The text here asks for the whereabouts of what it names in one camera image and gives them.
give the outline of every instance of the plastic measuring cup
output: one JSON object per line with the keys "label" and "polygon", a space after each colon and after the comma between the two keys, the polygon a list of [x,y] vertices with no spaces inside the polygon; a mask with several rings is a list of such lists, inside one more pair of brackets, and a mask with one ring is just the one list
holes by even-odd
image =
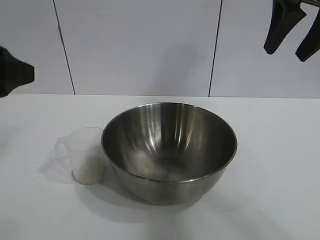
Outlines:
{"label": "plastic measuring cup", "polygon": [[66,149],[74,179],[83,185],[99,183],[103,177],[105,163],[102,158],[101,136],[98,127],[85,127],[60,137],[54,149],[57,156]]}

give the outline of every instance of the black object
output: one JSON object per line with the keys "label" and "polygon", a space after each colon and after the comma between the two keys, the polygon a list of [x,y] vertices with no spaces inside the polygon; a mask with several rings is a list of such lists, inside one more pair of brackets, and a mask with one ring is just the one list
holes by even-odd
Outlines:
{"label": "black object", "polygon": [[13,89],[35,81],[35,68],[12,56],[0,46],[0,98]]}
{"label": "black object", "polygon": [[[307,15],[300,8],[301,2],[320,7],[320,0],[273,0],[270,29],[264,44],[268,54],[273,54],[287,34]],[[320,10],[296,55],[304,62],[318,50],[320,50]]]}

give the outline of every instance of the stainless steel bowl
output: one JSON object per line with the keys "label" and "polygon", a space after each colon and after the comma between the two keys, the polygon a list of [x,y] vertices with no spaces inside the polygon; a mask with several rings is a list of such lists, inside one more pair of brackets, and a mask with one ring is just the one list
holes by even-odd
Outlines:
{"label": "stainless steel bowl", "polygon": [[122,184],[157,205],[196,201],[220,179],[237,138],[219,116],[183,103],[152,103],[116,116],[102,148]]}

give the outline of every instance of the white tabletop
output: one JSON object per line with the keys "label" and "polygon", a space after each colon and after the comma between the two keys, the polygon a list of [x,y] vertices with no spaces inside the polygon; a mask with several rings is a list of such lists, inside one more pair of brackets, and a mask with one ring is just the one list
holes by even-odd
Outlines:
{"label": "white tabletop", "polygon": [[[132,200],[108,172],[74,182],[59,137],[151,102],[208,109],[238,151],[193,205]],[[11,94],[0,99],[1,240],[318,240],[320,99]]]}

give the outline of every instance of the white powder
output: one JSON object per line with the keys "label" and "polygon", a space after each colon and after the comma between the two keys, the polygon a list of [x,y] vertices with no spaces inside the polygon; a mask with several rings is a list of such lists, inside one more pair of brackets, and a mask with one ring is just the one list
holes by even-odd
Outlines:
{"label": "white powder", "polygon": [[74,179],[83,185],[97,184],[101,181],[105,164],[97,156],[78,159],[77,165],[72,166]]}

